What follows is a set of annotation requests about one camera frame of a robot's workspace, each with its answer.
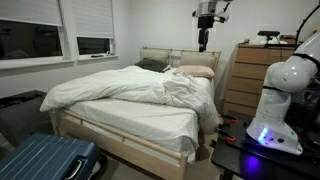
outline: window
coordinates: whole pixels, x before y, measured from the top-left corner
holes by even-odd
[[[56,26],[0,20],[0,60],[62,56]]]
[[[0,69],[114,52],[112,0],[0,0]]]
[[[110,53],[109,39],[78,37],[77,41],[80,55]]]

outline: dark pillow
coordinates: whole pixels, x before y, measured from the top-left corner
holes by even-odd
[[[143,59],[142,61],[135,64],[136,66],[141,67],[142,69],[147,69],[150,71],[160,72],[163,73],[165,69],[168,67],[168,64],[155,61],[152,59]]]

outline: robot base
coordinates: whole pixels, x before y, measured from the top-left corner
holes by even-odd
[[[257,116],[247,129],[247,133],[264,147],[295,155],[301,155],[303,152],[297,134],[283,121],[270,121]]]

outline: floor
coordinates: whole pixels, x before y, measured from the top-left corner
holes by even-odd
[[[209,162],[211,147],[209,146],[212,139],[216,136],[206,136],[204,147],[201,149],[201,159],[195,164],[189,165],[186,179],[201,179],[201,180],[219,180],[220,171],[217,167]],[[5,140],[0,134],[0,160],[10,153],[14,148]],[[152,180],[154,177],[150,174],[139,170],[134,166],[127,163],[119,162],[115,159],[108,157],[108,168],[104,172],[102,178],[110,180]]]

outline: wooden dresser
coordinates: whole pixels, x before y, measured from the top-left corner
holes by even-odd
[[[255,115],[263,80],[268,67],[286,61],[294,50],[290,48],[264,48],[238,45],[231,76],[228,80],[223,113],[234,110]]]

